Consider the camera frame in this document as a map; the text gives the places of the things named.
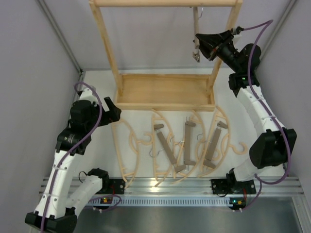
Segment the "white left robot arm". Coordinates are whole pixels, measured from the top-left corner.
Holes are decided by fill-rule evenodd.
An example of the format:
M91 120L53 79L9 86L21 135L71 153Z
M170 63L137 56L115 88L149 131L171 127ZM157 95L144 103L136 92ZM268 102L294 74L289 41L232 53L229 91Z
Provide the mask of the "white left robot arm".
M94 195L115 194L113 180L100 168L91 169L80 186L69 194L75 170L91 142L92 133L121 118L121 109L110 97L100 100L89 87L78 95L71 106L67 126L57 137L52 170L41 200L25 217L26 224L42 233L74 232L78 216Z

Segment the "taupe clip hanger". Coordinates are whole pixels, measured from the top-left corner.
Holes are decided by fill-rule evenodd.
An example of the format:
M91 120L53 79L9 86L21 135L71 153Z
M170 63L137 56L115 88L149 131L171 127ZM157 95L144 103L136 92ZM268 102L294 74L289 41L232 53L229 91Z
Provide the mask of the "taupe clip hanger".
M190 159L190 141L191 141L191 128L196 124L190 120L185 122L185 138L184 138L184 164L186 166L194 166L195 161Z
M217 145L220 140L222 129L228 129L228 126L222 121L213 120L211 128L214 129L211 139L208 138L202 141L203 134L197 135L197 141L199 143L207 144L206 151L203 152L204 157L200 167L201 171L204 169L209 169L210 171L217 169L224 159L224 156L217 149Z
M155 124L153 125L153 132L156 133L161 145L162 145L162 149L165 151L171 165L174 167L174 170L176 173L181 172L182 170L184 170L186 168L186 165L178 165L177 164L177 159L174 156L173 150L170 148L167 140L165 139L162 131L160 131L160 129L164 128L163 124Z

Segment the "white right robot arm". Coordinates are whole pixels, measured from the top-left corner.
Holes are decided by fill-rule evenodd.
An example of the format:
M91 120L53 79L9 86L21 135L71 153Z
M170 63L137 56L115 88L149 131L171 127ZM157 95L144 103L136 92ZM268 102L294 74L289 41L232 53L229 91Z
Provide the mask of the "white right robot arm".
M232 168L224 179L222 193L255 194L251 186L254 177L266 168L289 163L297 134L287 129L276 117L262 95L256 69L260 64L261 48L247 44L238 51L233 39L242 31L227 30L218 34L196 34L200 52L210 61L221 59L233 73L229 75L229 88L244 106L257 133L257 139L249 149L249 157L241 165Z

